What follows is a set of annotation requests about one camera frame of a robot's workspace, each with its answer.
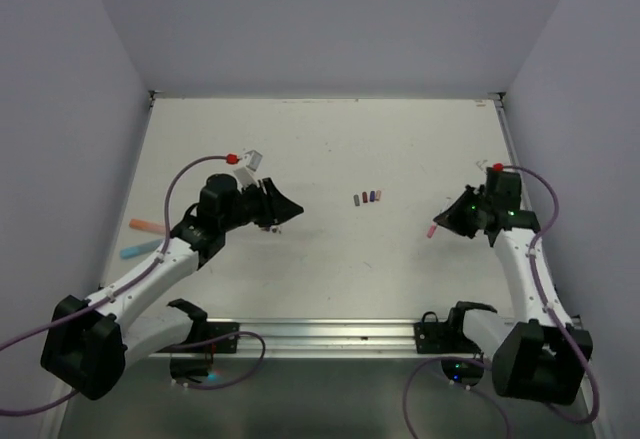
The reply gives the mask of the pink capped marker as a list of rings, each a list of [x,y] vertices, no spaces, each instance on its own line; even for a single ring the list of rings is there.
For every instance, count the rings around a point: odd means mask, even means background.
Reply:
[[[449,202],[446,202],[446,203],[445,203],[445,204],[440,208],[440,210],[439,210],[438,214],[441,214],[442,212],[444,212],[444,211],[448,208],[448,206],[449,206]],[[437,224],[435,221],[433,221],[433,222],[432,222],[432,224],[431,224],[431,226],[430,226],[430,227],[429,227],[429,229],[428,229],[428,232],[427,232],[426,237],[427,237],[428,239],[431,239],[431,238],[434,236],[434,234],[436,233],[437,228],[438,228],[438,224]]]

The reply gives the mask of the orange highlighter marker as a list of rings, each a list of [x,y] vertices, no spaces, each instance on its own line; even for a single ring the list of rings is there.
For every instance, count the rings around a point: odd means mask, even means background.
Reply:
[[[147,232],[155,235],[164,235],[165,234],[165,226],[163,224],[158,224],[155,222],[149,222],[140,219],[131,219],[129,221],[129,227],[134,230]]]

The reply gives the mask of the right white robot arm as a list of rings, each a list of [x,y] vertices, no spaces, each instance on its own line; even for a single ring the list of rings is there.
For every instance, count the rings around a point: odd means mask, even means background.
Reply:
[[[507,325],[492,306],[458,302],[445,323],[445,338],[454,350],[475,345],[489,359],[497,395],[565,406],[579,392],[593,341],[574,326],[556,293],[542,244],[550,226],[522,208],[522,172],[513,165],[488,168],[484,184],[467,186],[434,219],[458,236],[487,238],[514,312]]]

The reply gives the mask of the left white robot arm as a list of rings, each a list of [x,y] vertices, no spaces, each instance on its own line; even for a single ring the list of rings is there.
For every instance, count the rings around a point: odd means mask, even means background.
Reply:
[[[42,368],[97,400],[129,366],[155,352],[206,348],[214,337],[203,309],[174,299],[157,316],[146,310],[217,255],[229,232],[248,224],[280,226],[303,212],[269,178],[239,186],[231,175],[210,176],[198,201],[145,262],[85,299],[69,295],[56,305]]]

